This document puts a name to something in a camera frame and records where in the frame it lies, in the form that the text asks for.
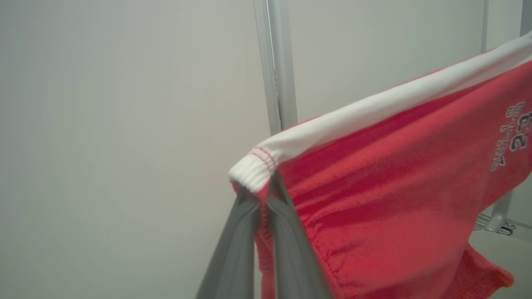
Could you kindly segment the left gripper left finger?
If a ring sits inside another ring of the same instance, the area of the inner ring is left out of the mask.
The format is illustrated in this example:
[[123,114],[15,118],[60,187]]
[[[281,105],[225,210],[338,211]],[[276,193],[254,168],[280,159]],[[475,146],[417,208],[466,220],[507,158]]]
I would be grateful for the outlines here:
[[254,299],[260,200],[240,189],[195,299]]

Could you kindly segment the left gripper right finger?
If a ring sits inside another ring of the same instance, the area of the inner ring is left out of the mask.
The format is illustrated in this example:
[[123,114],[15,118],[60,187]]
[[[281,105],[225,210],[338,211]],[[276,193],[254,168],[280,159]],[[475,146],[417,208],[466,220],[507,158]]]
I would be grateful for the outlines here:
[[275,299],[334,299],[279,172],[271,177],[266,211]]

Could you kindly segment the red basketball shorts number 23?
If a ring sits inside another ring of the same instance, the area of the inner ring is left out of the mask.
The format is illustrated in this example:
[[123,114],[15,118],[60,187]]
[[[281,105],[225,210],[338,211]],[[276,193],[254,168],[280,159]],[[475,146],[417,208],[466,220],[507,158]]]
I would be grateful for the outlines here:
[[468,240],[532,173],[532,31],[273,135],[229,177],[265,206],[274,172],[335,299],[511,287]]

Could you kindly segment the grey partition post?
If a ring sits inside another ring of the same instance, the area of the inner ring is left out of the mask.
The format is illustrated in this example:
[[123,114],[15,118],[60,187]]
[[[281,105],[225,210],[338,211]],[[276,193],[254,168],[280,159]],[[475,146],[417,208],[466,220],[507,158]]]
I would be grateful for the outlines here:
[[253,0],[271,135],[298,123],[288,0]]

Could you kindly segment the grey metal frame post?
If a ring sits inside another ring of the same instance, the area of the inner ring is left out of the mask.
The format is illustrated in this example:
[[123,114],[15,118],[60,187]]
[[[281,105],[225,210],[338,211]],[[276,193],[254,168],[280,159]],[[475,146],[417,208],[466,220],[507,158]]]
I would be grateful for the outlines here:
[[[532,0],[484,0],[481,53],[532,32]],[[528,229],[532,240],[532,173],[479,214],[477,227],[510,236]]]

